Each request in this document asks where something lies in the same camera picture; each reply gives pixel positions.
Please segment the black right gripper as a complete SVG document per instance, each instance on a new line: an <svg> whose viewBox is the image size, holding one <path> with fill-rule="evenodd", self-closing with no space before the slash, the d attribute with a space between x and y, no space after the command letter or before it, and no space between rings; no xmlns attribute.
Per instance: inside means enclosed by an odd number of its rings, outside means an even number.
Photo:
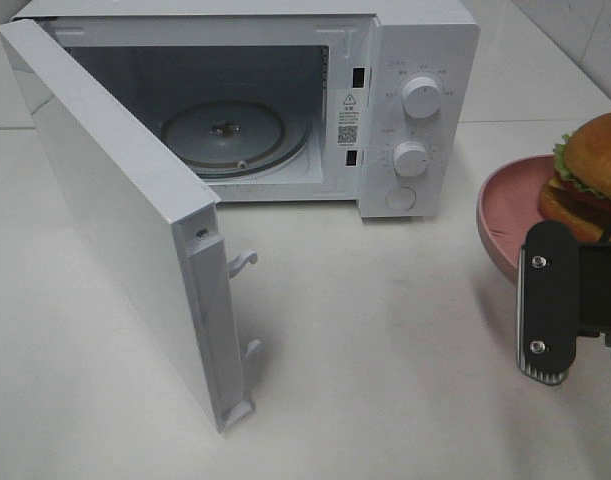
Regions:
<svg viewBox="0 0 611 480"><path fill-rule="evenodd" d="M579 335L603 335L611 349L611 242L582 244L579 260Z"/></svg>

